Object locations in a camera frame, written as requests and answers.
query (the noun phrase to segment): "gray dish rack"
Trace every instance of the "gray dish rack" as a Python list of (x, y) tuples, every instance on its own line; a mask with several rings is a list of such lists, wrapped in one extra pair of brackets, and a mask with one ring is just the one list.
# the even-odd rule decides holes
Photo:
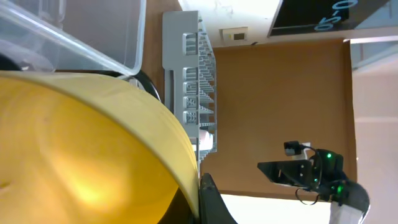
[[(216, 60), (198, 11), (163, 15), (165, 105), (197, 146), (200, 162), (217, 151)], [(199, 130), (214, 135), (213, 148), (199, 150)]]

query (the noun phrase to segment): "green led light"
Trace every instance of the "green led light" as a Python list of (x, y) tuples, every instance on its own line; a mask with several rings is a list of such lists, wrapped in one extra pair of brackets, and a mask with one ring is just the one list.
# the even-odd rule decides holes
[(343, 191), (343, 186), (338, 186), (337, 193), (340, 194)]

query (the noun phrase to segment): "white surface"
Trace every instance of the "white surface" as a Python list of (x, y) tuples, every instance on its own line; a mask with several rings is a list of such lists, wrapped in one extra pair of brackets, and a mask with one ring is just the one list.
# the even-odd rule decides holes
[[(213, 47), (263, 42), (279, 0), (179, 0), (184, 11), (199, 10)], [(247, 40), (224, 44), (220, 29), (248, 27)]]
[(364, 224), (396, 223), (398, 201), (398, 57), (354, 72), (353, 103), (358, 182), (371, 209)]
[(330, 219), (330, 203), (326, 202), (309, 206), (298, 200), (221, 196), (239, 224), (328, 224)]
[[(210, 134), (208, 131), (199, 130), (199, 151), (212, 149), (214, 141), (213, 138), (214, 135)], [(193, 144), (192, 149), (196, 151), (197, 146)]]
[(332, 202), (330, 206), (330, 224), (359, 224), (362, 220), (362, 212), (353, 207), (338, 206)]
[[(297, 40), (317, 40), (332, 38), (373, 38), (398, 35), (395, 27), (377, 29), (345, 30), (313, 34), (285, 35), (267, 38), (279, 0), (178, 0), (184, 11), (199, 10), (213, 47), (249, 45), (253, 42), (265, 44)], [(373, 27), (362, 24), (362, 28)], [(248, 27), (248, 40), (225, 44), (220, 29)]]

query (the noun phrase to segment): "black wire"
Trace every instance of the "black wire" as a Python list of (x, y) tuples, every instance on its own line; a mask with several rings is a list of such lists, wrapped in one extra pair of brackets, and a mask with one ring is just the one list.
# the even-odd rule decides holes
[(296, 195), (297, 200), (299, 200), (299, 201), (300, 201), (301, 203), (303, 203), (304, 205), (315, 205), (315, 204), (318, 202), (319, 194), (317, 195), (317, 197), (315, 198), (315, 201), (314, 201), (312, 204), (304, 203), (303, 200), (301, 200), (301, 198), (299, 197), (299, 194), (298, 194), (299, 190), (301, 190), (301, 189), (297, 189), (297, 190), (296, 190), (295, 195)]

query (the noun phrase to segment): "clear plastic container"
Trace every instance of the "clear plastic container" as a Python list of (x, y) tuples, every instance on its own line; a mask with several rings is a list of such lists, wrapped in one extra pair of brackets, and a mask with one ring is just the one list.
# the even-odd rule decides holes
[(0, 0), (0, 53), (26, 70), (141, 69), (145, 0)]

